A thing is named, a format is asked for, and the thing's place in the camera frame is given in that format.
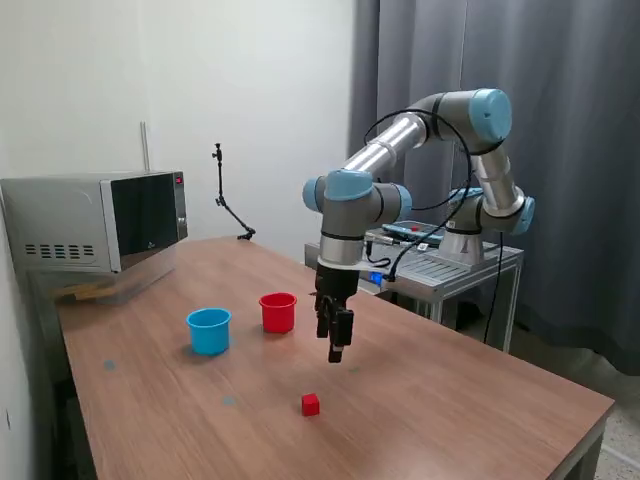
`black cable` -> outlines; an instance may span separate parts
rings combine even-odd
[[[465,157],[466,157],[466,160],[467,160],[467,179],[466,179],[466,181],[464,183],[464,192],[462,193],[462,197],[460,198],[460,200],[459,200],[458,204],[456,205],[456,207],[449,213],[449,215],[447,215],[447,218],[440,225],[438,225],[431,232],[429,232],[426,237],[418,237],[418,238],[416,238],[413,242],[411,242],[409,245],[407,245],[405,248],[403,248],[402,251],[398,254],[398,256],[396,257],[396,259],[393,262],[393,265],[391,266],[391,270],[389,270],[389,273],[385,276],[386,280],[388,280],[390,282],[393,282],[396,279],[396,271],[398,270],[398,264],[400,263],[400,260],[402,259],[402,257],[409,250],[411,250],[411,248],[413,248],[413,247],[419,245],[420,243],[422,243],[422,239],[423,238],[429,238],[431,235],[433,235],[438,230],[443,228],[447,224],[447,222],[449,220],[451,220],[451,218],[453,218],[453,216],[456,213],[458,213],[458,211],[462,208],[462,205],[463,205],[465,199],[469,195],[469,188],[471,187],[471,176],[473,175],[473,166],[471,164],[471,151],[469,150],[469,146],[467,145],[467,142],[462,137],[462,134],[458,131],[458,129],[456,127],[454,127],[451,123],[449,123],[441,115],[438,115],[437,113],[431,112],[429,110],[423,110],[423,109],[420,109],[420,108],[403,108],[401,110],[396,110],[395,112],[391,112],[391,113],[386,114],[382,118],[376,120],[376,122],[373,125],[371,125],[369,130],[367,130],[367,133],[365,133],[365,135],[364,135],[365,143],[367,141],[367,137],[369,136],[369,133],[375,127],[380,125],[385,120],[387,120],[387,119],[389,119],[391,117],[395,117],[396,115],[400,115],[401,113],[420,113],[420,114],[423,114],[423,115],[428,115],[430,117],[434,117],[438,122],[442,122],[444,125],[449,127],[451,129],[451,131],[455,134],[455,136],[458,137],[458,140],[460,141],[460,144],[462,145],[462,149],[464,151],[464,154],[465,154]],[[449,198],[447,198],[447,201],[449,201],[450,199],[454,198],[454,196],[457,195],[458,191],[454,195],[449,195]]]
[[[235,218],[236,222],[246,230],[247,233],[238,235],[238,240],[251,240],[251,237],[255,235],[256,231],[240,220],[240,217],[238,217],[233,210],[231,210],[231,207],[227,205],[227,201],[224,199],[224,195],[222,194],[222,149],[220,148],[219,143],[216,143],[216,152],[212,153],[211,156],[218,160],[218,198],[216,198],[216,205],[224,207],[224,209],[229,212],[233,218]]]
[[[453,192],[451,192],[451,195],[449,195],[447,198],[445,198],[441,202],[438,202],[434,205],[429,205],[427,207],[416,207],[416,208],[411,207],[411,210],[414,212],[422,212],[425,210],[433,210],[434,208],[438,208],[438,207],[441,207],[442,205],[446,205],[447,203],[449,203],[449,200],[451,200],[452,198],[455,198],[455,196],[458,195],[458,193],[460,193],[460,190],[462,190],[463,188],[464,188],[464,185],[460,185]]]
[[[493,287],[493,298],[491,299],[491,307],[489,307],[489,316],[487,317],[487,324],[484,327],[484,339],[482,340],[482,343],[487,343],[487,337],[489,336],[489,325],[491,324],[493,309],[496,305],[496,297],[498,296],[498,285],[500,284],[500,273],[502,272],[503,249],[504,249],[504,242],[502,238],[502,232],[500,232],[500,254],[498,255],[498,273],[496,275],[496,286]]]
[[[371,251],[373,250],[373,242],[371,240],[367,240],[365,253],[367,255],[367,260],[369,263],[372,263],[374,267],[377,268],[387,268],[391,265],[391,259],[389,257],[382,257],[379,260],[371,259]]]

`power cord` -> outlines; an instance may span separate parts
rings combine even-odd
[[[458,129],[456,127],[454,127],[450,122],[448,122],[441,115],[438,115],[437,113],[434,113],[434,112],[432,112],[430,110],[423,110],[423,109],[420,109],[420,108],[403,108],[401,110],[396,110],[395,112],[388,113],[385,116],[383,116],[382,118],[376,120],[376,122],[373,125],[371,125],[369,130],[367,130],[367,133],[365,133],[365,135],[364,135],[365,143],[367,142],[367,137],[369,136],[369,133],[371,133],[371,131],[374,128],[376,128],[378,125],[380,125],[385,120],[387,120],[387,119],[389,119],[391,117],[395,117],[396,115],[400,115],[401,113],[420,113],[420,114],[423,114],[423,115],[427,115],[427,116],[433,117],[438,122],[442,122],[444,125],[446,125],[447,127],[449,127],[451,129],[451,131],[455,134],[456,137],[458,137],[458,140],[460,141],[460,144],[462,145],[462,149],[464,151],[464,154],[465,154],[465,157],[466,157],[466,160],[467,160],[467,179],[465,180],[464,185],[462,187],[458,188],[458,190],[456,190],[453,194],[449,195],[449,197],[445,201],[441,202],[439,205],[436,205],[436,206],[444,205],[446,202],[448,202],[449,200],[454,198],[460,192],[460,190],[462,190],[464,188],[464,192],[462,193],[462,197],[460,198],[460,201],[458,202],[456,207],[449,213],[449,215],[447,215],[447,218],[440,225],[438,225],[436,228],[431,230],[431,232],[429,232],[427,234],[427,236],[425,237],[425,238],[429,238],[431,235],[433,235],[438,230],[443,228],[447,224],[447,222],[449,220],[451,220],[451,218],[453,218],[453,216],[456,213],[458,213],[458,211],[462,208],[462,204],[464,203],[465,199],[469,195],[469,188],[471,187],[471,177],[473,175],[473,166],[471,164],[471,151],[469,150],[469,146],[467,145],[467,142],[462,137],[462,134],[458,131]],[[429,127],[427,125],[427,138],[429,137],[429,130],[428,129],[429,129]],[[398,264],[400,263],[400,260],[402,260],[402,257],[409,250],[411,250],[415,246],[418,246],[422,242],[422,239],[423,239],[423,237],[418,237],[413,242],[411,242],[409,245],[407,245],[405,248],[402,249],[402,251],[398,254],[396,259],[394,260],[393,265],[391,266],[391,270],[389,270],[389,273],[387,275],[385,275],[385,279],[387,281],[394,282],[396,280],[396,271],[398,270]]]
[[[498,296],[498,285],[500,284],[500,273],[502,272],[502,252],[504,251],[503,234],[500,232],[500,254],[498,255],[498,273],[496,275],[496,285],[493,287],[493,298],[491,299],[491,307],[489,307],[489,316],[487,317],[487,324],[484,327],[484,339],[482,343],[487,343],[489,336],[489,325],[491,324],[491,317],[493,316],[493,309],[496,305],[496,297]]]
[[[246,230],[247,233],[238,235],[238,240],[251,240],[251,237],[255,235],[256,231],[249,225],[244,223],[242,220],[240,220],[240,217],[238,217],[235,213],[233,213],[233,210],[231,210],[231,207],[227,205],[227,201],[224,199],[224,195],[222,194],[222,149],[220,148],[219,143],[216,143],[216,152],[212,153],[211,156],[214,159],[218,160],[218,198],[216,198],[216,205],[218,205],[219,207],[224,207],[224,209],[229,212],[233,218],[236,219],[240,226]]]

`wooden board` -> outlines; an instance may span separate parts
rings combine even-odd
[[[246,241],[187,242],[123,306],[59,306],[101,480],[543,479],[612,400],[358,293],[353,345],[327,363],[314,272]],[[258,299],[298,297],[266,335]],[[185,317],[229,309],[232,347],[191,352]],[[302,417],[314,392],[321,413]]]

